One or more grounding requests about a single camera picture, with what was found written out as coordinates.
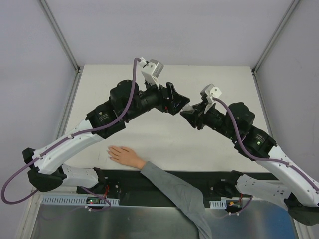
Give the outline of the clear nail polish bottle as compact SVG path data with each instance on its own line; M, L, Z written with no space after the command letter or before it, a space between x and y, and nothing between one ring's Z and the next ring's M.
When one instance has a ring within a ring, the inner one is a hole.
M182 111L193 111L194 110L194 107L191 106L190 104L187 104L185 105L183 108L182 108Z

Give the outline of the grey sleeved forearm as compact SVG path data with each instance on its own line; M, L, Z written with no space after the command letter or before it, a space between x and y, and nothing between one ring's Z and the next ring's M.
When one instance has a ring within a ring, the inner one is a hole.
M203 194L199 189L151 162L146 162L141 174L147 177L196 225L199 238L213 238L207 222Z

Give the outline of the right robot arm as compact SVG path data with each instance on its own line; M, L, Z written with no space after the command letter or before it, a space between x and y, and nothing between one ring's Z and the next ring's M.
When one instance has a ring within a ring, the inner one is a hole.
M225 114L214 105L201 102L186 105L180 115L197 130L207 126L230 139L241 155L267 169L282 186L263 183L244 173L232 171L233 177L217 184L217 193L225 197L234 197L239 193L255 196L282 207L301 224L317 225L318 181L290 160L271 136L253 126L255 114L243 102L226 105L219 100L219 103L225 107Z

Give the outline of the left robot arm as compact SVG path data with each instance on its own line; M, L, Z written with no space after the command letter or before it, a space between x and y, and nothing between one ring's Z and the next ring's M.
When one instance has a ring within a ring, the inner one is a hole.
M50 145L22 152L29 164L28 179L40 192L60 186L82 186L93 193L102 193L105 180L99 168L77 168L66 161L86 148L124 130L126 124L140 115L157 109L175 115L190 99L179 94L173 83L155 86L146 83L141 91L137 83L123 80L110 90L109 99L87 113L76 127Z

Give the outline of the person's hand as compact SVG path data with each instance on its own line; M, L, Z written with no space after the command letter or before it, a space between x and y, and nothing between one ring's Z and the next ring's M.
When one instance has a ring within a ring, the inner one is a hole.
M127 147L109 146L107 153L112 161L138 170L142 170L146 164L132 149Z

